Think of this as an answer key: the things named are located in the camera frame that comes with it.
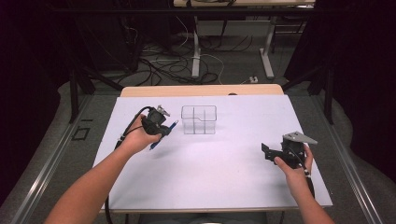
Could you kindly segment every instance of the blue pen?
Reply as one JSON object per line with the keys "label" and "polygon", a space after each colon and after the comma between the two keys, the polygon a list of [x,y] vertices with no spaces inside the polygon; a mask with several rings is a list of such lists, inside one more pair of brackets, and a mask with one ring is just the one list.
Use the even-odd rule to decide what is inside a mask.
{"label": "blue pen", "polygon": [[[175,121],[175,122],[173,122],[173,124],[172,124],[171,126],[169,126],[169,129],[172,131],[172,129],[175,128],[175,126],[177,125],[177,123],[178,123],[178,120]],[[149,149],[152,150],[152,149],[155,148],[160,142],[161,142],[161,139],[160,139],[160,141],[151,144],[151,146],[149,146]]]}

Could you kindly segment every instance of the gray floor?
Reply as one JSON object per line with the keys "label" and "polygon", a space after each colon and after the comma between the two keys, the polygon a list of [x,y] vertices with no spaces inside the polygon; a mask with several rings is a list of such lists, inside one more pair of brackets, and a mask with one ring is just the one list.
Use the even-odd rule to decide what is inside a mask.
{"label": "gray floor", "polygon": [[[243,38],[225,38],[223,48],[231,49]],[[254,38],[251,46],[241,52],[202,52],[210,55],[204,57],[209,71],[217,74],[221,72],[220,81],[217,80],[211,84],[241,84],[250,76],[257,76],[259,83],[285,83],[286,80],[282,75],[298,39],[298,35],[276,37],[275,53],[270,54],[276,75],[273,80],[267,79],[263,72],[257,51],[261,45],[260,39]],[[247,45],[248,41],[244,42],[240,49]],[[175,50],[189,51],[188,48],[177,48],[177,46]],[[151,60],[174,59],[168,56],[161,56],[158,59],[153,59],[152,56],[149,58]],[[177,73],[183,77],[189,75],[188,71]],[[118,77],[115,74],[107,74],[107,76]],[[124,78],[120,84],[133,86],[146,77],[147,74],[136,74]],[[302,83],[287,91],[286,94],[290,96],[304,132],[320,142],[312,149],[334,203],[333,207],[326,208],[326,210],[337,223],[394,223],[396,220],[394,214],[396,209],[395,184],[350,152],[348,146],[352,128],[341,106],[334,102],[335,124],[327,125],[320,111],[322,96],[309,96],[306,93],[307,84]],[[160,85],[181,84],[163,77]],[[68,124],[71,112],[68,84],[59,89],[62,101],[56,117],[19,183],[2,205],[0,223],[11,223],[12,220],[16,223],[19,223],[20,220],[28,223],[43,222],[62,192],[91,168],[115,99],[119,95],[119,92],[111,90],[101,82],[95,82],[95,86],[98,90],[95,95],[87,97],[80,95],[83,112],[77,122],[72,125]],[[74,135],[78,129],[82,128],[90,129],[85,141],[77,140],[78,136]],[[52,169],[55,171],[46,174],[51,179],[48,183],[43,184],[41,191],[33,189],[32,186],[37,178],[43,175],[40,173],[42,168],[49,164],[49,158],[53,158],[54,151],[60,147],[64,148],[64,152],[57,158],[58,162],[55,162],[57,166],[53,168],[56,169]],[[37,198],[28,200],[28,195],[37,195]],[[277,223],[279,217],[280,212],[269,212],[267,214],[268,223]],[[114,215],[114,218],[115,222],[119,223],[122,222],[123,215]],[[130,223],[136,223],[137,219],[137,214],[130,215]],[[99,215],[95,223],[106,223],[104,215]],[[302,223],[299,212],[287,211],[284,223]]]}

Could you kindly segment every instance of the desk in background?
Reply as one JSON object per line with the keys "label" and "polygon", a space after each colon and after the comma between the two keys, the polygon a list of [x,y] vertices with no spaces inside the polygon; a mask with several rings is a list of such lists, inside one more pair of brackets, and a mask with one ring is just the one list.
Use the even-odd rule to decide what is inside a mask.
{"label": "desk in background", "polygon": [[[187,0],[175,0],[175,7],[186,7]],[[312,5],[315,0],[236,0],[233,7],[286,7],[286,6],[302,6]],[[227,7],[225,3],[205,3],[191,0],[192,7]],[[276,26],[276,17],[272,17],[269,21],[227,21],[227,26],[222,34],[223,21],[199,21],[195,17],[196,32],[194,32],[194,56],[192,64],[192,77],[199,76],[199,65],[201,49],[199,47],[198,35],[254,35],[265,36],[263,48],[260,49],[262,64],[264,66],[265,75],[268,78],[274,78],[274,72],[268,58],[268,51],[274,35]]]}
{"label": "desk in background", "polygon": [[[217,106],[216,133],[184,134],[180,121],[156,148],[129,160],[110,192],[109,208],[125,213],[297,208],[284,174],[261,151],[261,142],[280,150],[282,134],[302,131],[289,97],[277,85],[126,88],[94,164],[113,150],[143,106],[162,105],[171,114],[169,125],[180,119],[183,105],[202,104]],[[312,176],[318,202],[331,206],[316,164]]]}

